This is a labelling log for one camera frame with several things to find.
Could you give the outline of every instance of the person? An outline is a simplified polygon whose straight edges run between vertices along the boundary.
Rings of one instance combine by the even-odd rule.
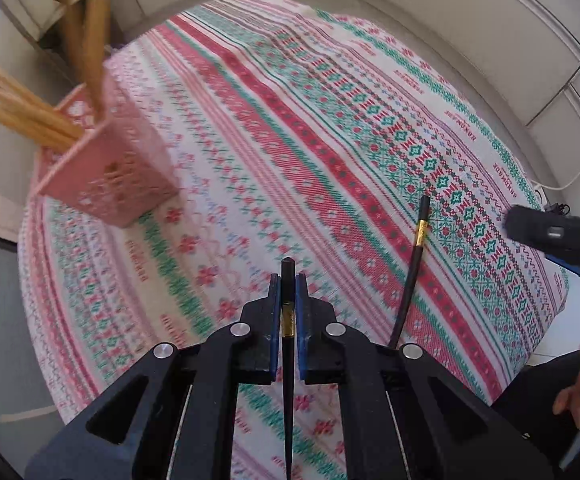
[[[580,431],[580,350],[527,367],[492,408],[563,473],[560,463]],[[580,453],[566,468],[580,479]]]

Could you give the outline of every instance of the tablecloth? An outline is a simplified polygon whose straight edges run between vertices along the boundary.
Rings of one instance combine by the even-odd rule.
[[[159,341],[238,319],[292,256],[311,295],[390,335],[419,198],[431,229],[404,336],[486,402],[527,361],[565,274],[502,233],[539,207],[465,98],[373,23],[290,0],[213,0],[129,44],[108,70],[163,135],[177,197],[120,230],[30,196],[20,276],[65,421]],[[295,478],[345,478],[336,388],[295,386]],[[241,386],[235,479],[282,478],[281,384]]]

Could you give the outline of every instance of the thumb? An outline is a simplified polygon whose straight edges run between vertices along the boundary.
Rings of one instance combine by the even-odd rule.
[[[561,390],[557,398],[554,399],[554,404],[552,405],[552,412],[555,415],[563,413],[570,404],[570,397],[574,391],[574,386]]]

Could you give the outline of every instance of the gold band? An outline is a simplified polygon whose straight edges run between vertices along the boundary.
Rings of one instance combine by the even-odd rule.
[[[417,241],[415,245],[418,247],[423,246],[423,240],[425,239],[425,230],[427,229],[427,221],[419,220],[417,224]]]
[[[294,337],[294,305],[284,303],[281,308],[281,336]]]

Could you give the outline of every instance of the table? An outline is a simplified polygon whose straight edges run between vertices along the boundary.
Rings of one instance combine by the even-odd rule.
[[[292,256],[311,295],[390,335],[419,198],[431,230],[404,336],[492,402],[568,284],[505,239],[539,207],[514,156],[407,46],[290,0],[214,0],[109,62],[167,143],[179,196],[120,230],[31,196],[20,243],[39,365],[65,421],[159,341],[238,319]],[[297,478],[345,478],[336,388],[295,386]],[[241,386],[233,477],[282,478],[281,384]]]

